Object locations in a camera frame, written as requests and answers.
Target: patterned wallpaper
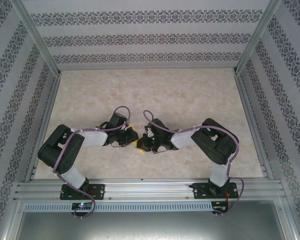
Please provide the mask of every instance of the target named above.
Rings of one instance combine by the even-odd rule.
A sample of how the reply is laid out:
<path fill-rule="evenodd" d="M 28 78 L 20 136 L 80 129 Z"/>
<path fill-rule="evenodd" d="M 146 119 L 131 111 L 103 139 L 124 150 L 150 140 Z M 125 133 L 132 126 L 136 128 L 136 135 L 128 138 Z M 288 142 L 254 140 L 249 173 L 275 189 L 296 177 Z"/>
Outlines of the patterned wallpaper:
<path fill-rule="evenodd" d="M 269 0 L 25 0 L 58 67 L 234 67 Z"/>
<path fill-rule="evenodd" d="M 0 0 L 0 226 L 28 170 L 55 76 L 8 0 Z"/>
<path fill-rule="evenodd" d="M 300 232 L 300 0 L 281 2 L 241 77 Z"/>

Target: beige tabletop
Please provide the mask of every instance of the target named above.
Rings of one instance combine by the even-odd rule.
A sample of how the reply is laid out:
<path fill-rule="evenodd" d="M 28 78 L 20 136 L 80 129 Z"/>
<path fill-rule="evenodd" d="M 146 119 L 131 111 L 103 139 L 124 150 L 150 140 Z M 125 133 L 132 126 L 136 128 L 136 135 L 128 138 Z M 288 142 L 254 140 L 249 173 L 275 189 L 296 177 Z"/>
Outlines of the beige tabletop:
<path fill-rule="evenodd" d="M 46 138 L 60 124 L 91 128 L 108 121 L 126 105 L 130 123 L 142 137 L 152 111 L 170 129 L 201 125 L 212 118 L 233 132 L 240 152 L 230 175 L 262 177 L 238 89 L 230 68 L 159 68 L 65 71 L 62 74 Z M 127 116 L 125 109 L 119 113 Z M 197 146 L 160 154 L 127 147 L 82 148 L 75 166 L 89 179 L 208 178 L 211 161 Z M 52 169 L 39 161 L 35 178 L 52 179 Z"/>

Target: purple cable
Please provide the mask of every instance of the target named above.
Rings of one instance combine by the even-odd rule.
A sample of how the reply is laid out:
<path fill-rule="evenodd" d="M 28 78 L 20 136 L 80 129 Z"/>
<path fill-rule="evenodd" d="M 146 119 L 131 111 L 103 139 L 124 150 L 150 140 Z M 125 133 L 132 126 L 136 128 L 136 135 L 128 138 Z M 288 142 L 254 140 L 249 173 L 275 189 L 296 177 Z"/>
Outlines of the purple cable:
<path fill-rule="evenodd" d="M 117 127 L 114 127 L 114 128 L 108 128 L 108 129 L 84 128 L 84 129 L 76 130 L 76 131 L 74 131 L 73 133 L 71 133 L 71 135 L 69 136 L 69 138 L 66 140 L 65 144 L 63 145 L 63 148 L 62 148 L 62 150 L 61 150 L 61 152 L 60 152 L 60 154 L 59 154 L 59 156 L 58 156 L 58 158 L 57 158 L 57 160 L 56 160 L 56 162 L 55 162 L 55 164 L 54 164 L 54 167 L 53 167 L 52 172 L 53 172 L 54 174 L 57 173 L 57 167 L 58 167 L 58 165 L 59 165 L 59 163 L 60 163 L 60 161 L 61 161 L 61 158 L 62 158 L 62 156 L 64 155 L 65 150 L 67 149 L 67 146 L 68 146 L 70 140 L 74 137 L 75 134 L 80 133 L 80 132 L 87 132 L 87 131 L 109 132 L 109 131 L 114 131 L 114 130 L 121 129 L 123 126 L 126 126 L 126 124 L 129 123 L 130 117 L 131 117 L 130 109 L 129 109 L 127 106 L 118 106 L 118 107 L 113 111 L 113 113 L 116 113 L 117 110 L 118 110 L 118 109 L 121 109 L 121 108 L 124 108 L 124 109 L 127 109 L 127 110 L 128 110 L 128 117 L 127 117 L 126 121 L 124 121 L 124 123 L 123 123 L 122 125 L 117 126 Z M 86 215 L 84 215 L 84 216 L 77 216 L 77 215 L 76 215 L 77 209 L 75 209 L 75 210 L 74 210 L 74 213 L 73 213 L 73 214 L 74 214 L 74 217 L 75 217 L 76 219 L 83 219 L 83 218 L 88 217 L 89 215 L 91 215 L 91 214 L 94 212 L 95 207 L 96 207 L 96 201 L 95 201 L 95 199 L 94 199 L 90 194 L 88 194 L 88 193 L 86 193 L 86 192 L 84 192 L 84 191 L 81 191 L 80 189 L 76 188 L 75 186 L 72 186 L 72 185 L 71 185 L 70 183 L 68 183 L 68 182 L 67 182 L 60 174 L 57 174 L 57 176 L 58 176 L 63 182 L 65 182 L 70 188 L 76 190 L 77 192 L 79 192 L 79 193 L 81 193 L 81 194 L 84 194 L 84 195 L 88 196 L 89 198 L 91 198 L 91 200 L 92 200 L 92 202 L 93 202 L 93 207 L 91 208 L 91 211 L 90 211 L 90 212 L 88 212 L 88 213 L 87 213 Z"/>
<path fill-rule="evenodd" d="M 204 125 L 204 126 L 194 126 L 194 127 L 190 127 L 190 128 L 187 128 L 187 129 L 183 129 L 183 130 L 180 130 L 180 131 L 172 131 L 172 130 L 169 130 L 169 129 L 166 129 L 162 126 L 159 126 L 157 124 L 155 124 L 152 120 L 150 120 L 146 113 L 149 113 L 152 117 L 152 120 L 155 118 L 153 113 L 149 110 L 144 110 L 143 111 L 143 115 L 145 117 L 145 119 L 147 119 L 149 121 L 149 123 L 151 123 L 153 126 L 161 129 L 161 130 L 164 130 L 166 132 L 169 132 L 169 133 L 172 133 L 172 134 L 179 134 L 179 133 L 184 133 L 184 132 L 188 132 L 188 131 L 192 131 L 192 130 L 199 130 L 199 129 L 215 129 L 215 130 L 219 130 L 225 134 L 227 134 L 230 138 L 232 138 L 232 140 L 234 141 L 235 143 L 235 153 L 233 155 L 233 157 L 229 160 L 229 165 L 228 165 L 228 168 L 226 170 L 226 176 L 230 179 L 239 179 L 241 182 L 242 182 L 242 188 L 241 188 L 241 192 L 238 196 L 238 198 L 236 199 L 235 203 L 233 204 L 233 206 L 225 213 L 227 214 L 228 212 L 230 212 L 230 210 L 232 210 L 234 208 L 234 206 L 237 205 L 239 199 L 241 198 L 242 196 L 242 193 L 244 192 L 244 188 L 245 188 L 245 183 L 244 183 L 244 180 L 241 178 L 241 177 L 232 177 L 232 176 L 229 176 L 229 173 L 230 173 L 230 167 L 231 167 L 231 164 L 232 164 L 232 161 L 236 158 L 236 156 L 238 155 L 239 153 L 239 142 L 237 141 L 237 139 L 235 138 L 235 136 L 233 134 L 231 134 L 229 131 L 223 129 L 223 128 L 220 128 L 220 127 L 217 127 L 217 126 L 210 126 L 210 125 Z"/>

